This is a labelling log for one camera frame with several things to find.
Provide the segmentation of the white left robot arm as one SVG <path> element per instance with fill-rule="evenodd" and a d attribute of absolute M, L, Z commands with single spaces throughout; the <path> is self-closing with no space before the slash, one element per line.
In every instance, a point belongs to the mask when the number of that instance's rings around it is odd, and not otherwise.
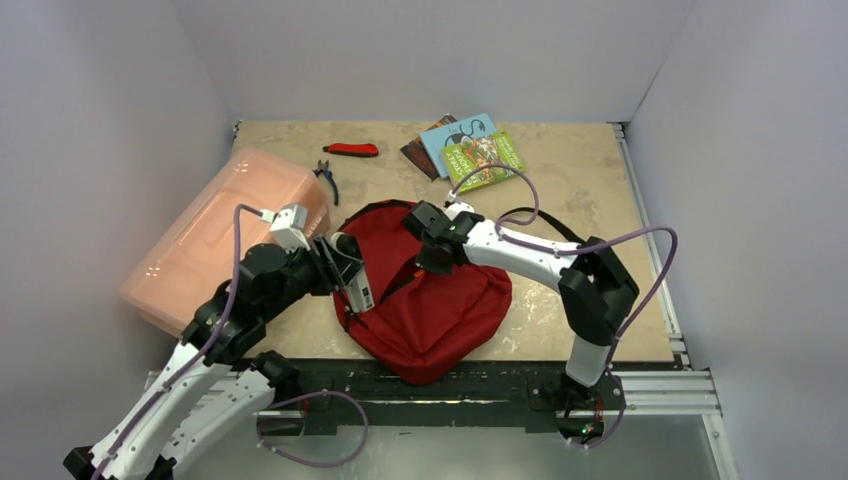
<path fill-rule="evenodd" d="M 273 350 L 253 358 L 223 393 L 202 400 L 264 338 L 271 320 L 307 295 L 340 293 L 364 275 L 357 241 L 341 232 L 294 249 L 251 247 L 197 309 L 130 412 L 95 445 L 72 449 L 65 469 L 75 479 L 177 479 L 260 410 L 307 406 L 315 396 L 301 387 L 300 370 Z"/>

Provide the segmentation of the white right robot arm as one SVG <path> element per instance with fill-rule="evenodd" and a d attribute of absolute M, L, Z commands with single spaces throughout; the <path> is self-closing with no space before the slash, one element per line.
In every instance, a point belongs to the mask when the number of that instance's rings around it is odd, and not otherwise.
<path fill-rule="evenodd" d="M 465 203 L 447 209 L 415 204 L 402 226 L 421 247 L 416 263 L 449 275 L 460 266 L 502 269 L 557 292 L 575 335 L 565 376 L 564 399 L 584 407 L 601 391 L 618 330 L 640 295 L 617 255 L 596 237 L 585 243 L 558 242 L 504 228 Z"/>

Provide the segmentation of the red student backpack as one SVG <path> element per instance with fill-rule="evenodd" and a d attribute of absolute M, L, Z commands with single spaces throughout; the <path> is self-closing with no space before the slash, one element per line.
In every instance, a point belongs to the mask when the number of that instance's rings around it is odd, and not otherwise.
<path fill-rule="evenodd" d="M 342 329 L 404 381 L 441 378 L 498 330 L 512 303 L 513 273 L 460 266 L 436 275 L 415 262 L 421 243 L 401 224 L 414 203 L 385 200 L 351 215 L 341 232 L 356 238 L 375 305 L 354 313 L 344 293 L 333 295 Z"/>

